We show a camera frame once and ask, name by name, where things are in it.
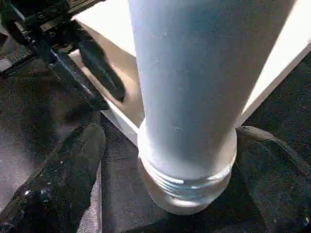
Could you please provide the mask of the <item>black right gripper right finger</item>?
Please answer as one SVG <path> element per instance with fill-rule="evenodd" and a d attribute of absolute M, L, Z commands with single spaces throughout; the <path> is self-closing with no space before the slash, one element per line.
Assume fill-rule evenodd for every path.
<path fill-rule="evenodd" d="M 309 233 L 311 166 L 267 131 L 241 126 L 236 133 L 236 164 L 268 232 Z"/>

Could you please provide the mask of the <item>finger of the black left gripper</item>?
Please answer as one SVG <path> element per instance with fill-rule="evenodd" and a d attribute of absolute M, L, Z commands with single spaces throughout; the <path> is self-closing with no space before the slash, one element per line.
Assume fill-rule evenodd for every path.
<path fill-rule="evenodd" d="M 79 51 L 82 62 L 97 80 L 109 91 L 112 97 L 123 101 L 125 88 L 117 73 L 109 64 L 102 48 L 94 40 L 79 42 Z"/>

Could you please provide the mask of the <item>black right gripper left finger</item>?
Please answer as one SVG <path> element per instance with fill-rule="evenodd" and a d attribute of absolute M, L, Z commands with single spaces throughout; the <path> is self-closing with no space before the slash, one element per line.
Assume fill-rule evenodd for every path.
<path fill-rule="evenodd" d="M 94 123 L 73 130 L 0 213 L 2 233 L 75 233 L 90 207 L 105 134 Z"/>

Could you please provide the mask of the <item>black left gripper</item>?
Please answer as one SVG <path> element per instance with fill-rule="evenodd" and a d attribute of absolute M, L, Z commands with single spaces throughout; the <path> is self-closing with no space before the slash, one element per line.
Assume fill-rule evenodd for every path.
<path fill-rule="evenodd" d="M 20 44 L 38 54 L 66 89 L 94 110 L 109 106 L 89 78 L 61 47 L 82 49 L 88 63 L 103 63 L 104 53 L 73 17 L 97 4 L 96 0 L 2 0 L 4 28 Z"/>

